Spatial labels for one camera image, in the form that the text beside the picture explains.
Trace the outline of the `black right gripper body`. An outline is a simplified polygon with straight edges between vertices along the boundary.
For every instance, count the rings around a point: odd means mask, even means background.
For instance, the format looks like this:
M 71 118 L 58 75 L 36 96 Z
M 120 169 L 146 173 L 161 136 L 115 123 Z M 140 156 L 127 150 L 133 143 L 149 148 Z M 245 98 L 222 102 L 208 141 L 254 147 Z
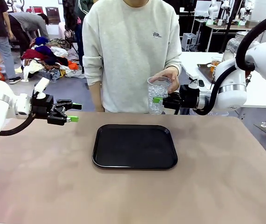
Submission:
M 199 89 L 181 85 L 179 91 L 170 94 L 171 109 L 195 108 L 198 104 Z

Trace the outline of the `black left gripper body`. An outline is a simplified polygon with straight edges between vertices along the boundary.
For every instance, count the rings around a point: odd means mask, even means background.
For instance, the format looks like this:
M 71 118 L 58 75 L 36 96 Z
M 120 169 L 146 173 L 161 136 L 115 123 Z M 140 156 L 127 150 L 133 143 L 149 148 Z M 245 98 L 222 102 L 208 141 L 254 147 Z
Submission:
M 46 120 L 48 124 L 65 124 L 65 106 L 62 103 L 54 103 L 52 95 L 46 95 L 43 99 L 32 98 L 32 116 L 34 119 Z

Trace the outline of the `person's left hand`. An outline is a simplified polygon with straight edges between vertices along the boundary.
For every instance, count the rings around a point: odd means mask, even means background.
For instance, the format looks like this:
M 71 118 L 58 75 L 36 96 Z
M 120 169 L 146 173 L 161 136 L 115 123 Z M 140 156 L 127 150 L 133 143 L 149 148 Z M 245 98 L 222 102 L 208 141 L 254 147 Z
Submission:
M 170 66 L 164 69 L 163 71 L 155 74 L 154 77 L 166 77 L 170 79 L 171 85 L 168 87 L 168 93 L 171 94 L 180 87 L 178 75 L 179 75 L 179 70 L 174 66 Z

